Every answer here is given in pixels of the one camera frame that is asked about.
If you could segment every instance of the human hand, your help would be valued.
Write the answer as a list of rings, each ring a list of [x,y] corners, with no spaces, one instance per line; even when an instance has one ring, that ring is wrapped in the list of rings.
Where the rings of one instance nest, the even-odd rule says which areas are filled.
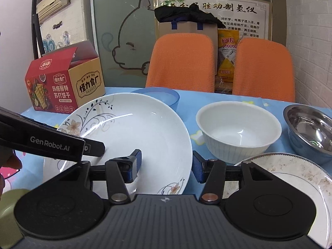
[[[13,154],[9,157],[9,159],[3,165],[3,167],[12,168],[12,169],[21,169],[22,162],[18,159],[18,157],[14,154],[14,151],[13,151]],[[3,191],[4,187],[5,187],[5,179],[0,174],[0,197],[2,195],[2,191]]]

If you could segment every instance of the yellow snack bag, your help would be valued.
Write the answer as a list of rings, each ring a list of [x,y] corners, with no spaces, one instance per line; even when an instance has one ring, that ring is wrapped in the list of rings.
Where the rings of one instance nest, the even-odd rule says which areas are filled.
[[[231,93],[234,78],[234,62],[240,32],[218,30],[218,71],[215,77],[215,90]]]

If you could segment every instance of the metal bowl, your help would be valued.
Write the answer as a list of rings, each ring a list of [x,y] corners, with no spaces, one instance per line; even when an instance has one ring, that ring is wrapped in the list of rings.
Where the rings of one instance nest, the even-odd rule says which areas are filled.
[[[290,105],[283,110],[292,148],[316,164],[332,159],[332,119],[305,105]]]

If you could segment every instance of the air conditioner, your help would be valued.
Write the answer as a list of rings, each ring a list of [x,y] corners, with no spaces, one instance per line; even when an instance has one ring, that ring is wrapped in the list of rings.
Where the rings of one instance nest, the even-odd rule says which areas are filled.
[[[39,24],[70,4],[70,0],[42,0],[37,5]]]

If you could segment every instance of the poster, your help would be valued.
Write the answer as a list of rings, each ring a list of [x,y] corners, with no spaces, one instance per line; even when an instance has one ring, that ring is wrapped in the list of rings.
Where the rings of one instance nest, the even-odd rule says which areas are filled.
[[[260,0],[155,0],[162,5],[185,6],[195,3],[212,13],[228,30],[240,31],[240,37],[271,39],[272,5]]]

